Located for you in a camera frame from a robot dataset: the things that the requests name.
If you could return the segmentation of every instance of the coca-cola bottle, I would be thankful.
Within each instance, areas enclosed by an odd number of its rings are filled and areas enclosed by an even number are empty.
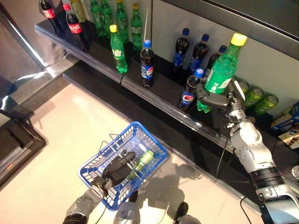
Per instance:
[[[79,23],[77,16],[71,10],[71,7],[69,4],[64,4],[64,10],[66,11],[66,22],[69,25],[69,28],[70,28],[72,34],[78,41],[80,49],[88,50],[90,46],[84,37],[84,34],[82,32],[83,29]]]
[[[53,27],[54,32],[56,33],[56,35],[57,36],[63,36],[64,31],[63,31],[60,23],[58,22],[58,19],[56,18],[56,14],[54,13],[53,8],[50,5],[50,3],[46,0],[40,0],[39,4],[40,4],[40,6],[43,10],[43,14],[46,16],[46,18],[52,24],[52,27]]]

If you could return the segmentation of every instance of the pepsi label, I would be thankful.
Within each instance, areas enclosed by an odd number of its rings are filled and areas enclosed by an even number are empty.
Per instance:
[[[176,53],[173,59],[174,66],[181,66],[183,64],[185,54]]]
[[[190,94],[185,90],[183,92],[183,97],[182,97],[183,105],[188,105],[188,104],[192,103],[192,101],[194,100],[194,97],[195,97],[194,94]]]
[[[202,60],[200,60],[200,59],[195,59],[195,58],[193,57],[193,58],[192,58],[192,61],[190,62],[190,65],[189,65],[189,69],[190,69],[191,71],[195,71],[196,69],[199,68],[201,61],[202,61]]]
[[[143,78],[153,78],[154,66],[141,66],[141,75]]]

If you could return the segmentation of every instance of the black cable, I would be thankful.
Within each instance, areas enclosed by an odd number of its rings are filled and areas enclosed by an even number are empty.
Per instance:
[[[99,217],[99,219],[97,220],[97,222],[96,222],[95,224],[98,224],[99,220],[102,218],[103,214],[105,213],[106,208],[107,208],[107,204],[105,205],[105,209],[104,209],[102,215]]]
[[[242,211],[244,212],[244,214],[246,215],[246,218],[248,219],[248,221],[249,221],[250,224],[252,224],[252,223],[251,223],[251,221],[250,221],[248,215],[246,214],[246,212],[245,212],[245,210],[244,210],[244,208],[243,208],[243,206],[242,206],[242,201],[243,201],[245,198],[247,198],[247,197],[249,197],[250,195],[252,195],[253,193],[254,193],[254,192],[251,192],[250,194],[246,195],[246,196],[245,196],[244,198],[242,198],[241,201],[240,201],[241,209],[242,209]]]
[[[220,167],[220,164],[221,164],[221,161],[222,161],[222,158],[223,158],[225,149],[226,149],[226,145],[228,144],[229,134],[230,134],[230,133],[228,133],[228,136],[227,136],[227,138],[226,138],[226,142],[225,142],[225,145],[224,145],[224,148],[223,148],[223,151],[222,151],[222,155],[221,155],[220,160],[219,160],[219,163],[218,163],[218,167],[217,167],[217,171],[216,171],[216,180],[218,180],[219,167]]]

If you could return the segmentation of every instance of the beige floor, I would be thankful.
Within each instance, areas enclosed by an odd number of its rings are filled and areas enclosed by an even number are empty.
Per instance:
[[[82,91],[69,85],[36,111],[34,127],[48,145],[0,191],[3,224],[60,224],[74,200],[87,187],[79,167],[93,156],[109,133],[120,133],[128,122]],[[138,202],[142,224],[171,224],[179,203],[202,224],[246,224],[239,201],[185,164],[175,154],[141,188]],[[90,215],[94,224],[100,205]],[[246,208],[253,224],[261,218]],[[106,210],[99,224],[112,224],[116,212]]]

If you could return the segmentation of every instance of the blue shopping basket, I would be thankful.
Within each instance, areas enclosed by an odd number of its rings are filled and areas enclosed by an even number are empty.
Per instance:
[[[135,152],[135,159],[131,163],[134,166],[147,150],[154,154],[154,158],[140,172],[136,173],[133,179],[125,179],[108,191],[107,199],[103,199],[102,202],[111,211],[117,210],[121,203],[138,189],[140,184],[157,169],[167,156],[167,151],[142,124],[132,122],[105,148],[81,166],[78,173],[80,179],[90,187],[94,178],[101,175],[106,166],[123,150]]]

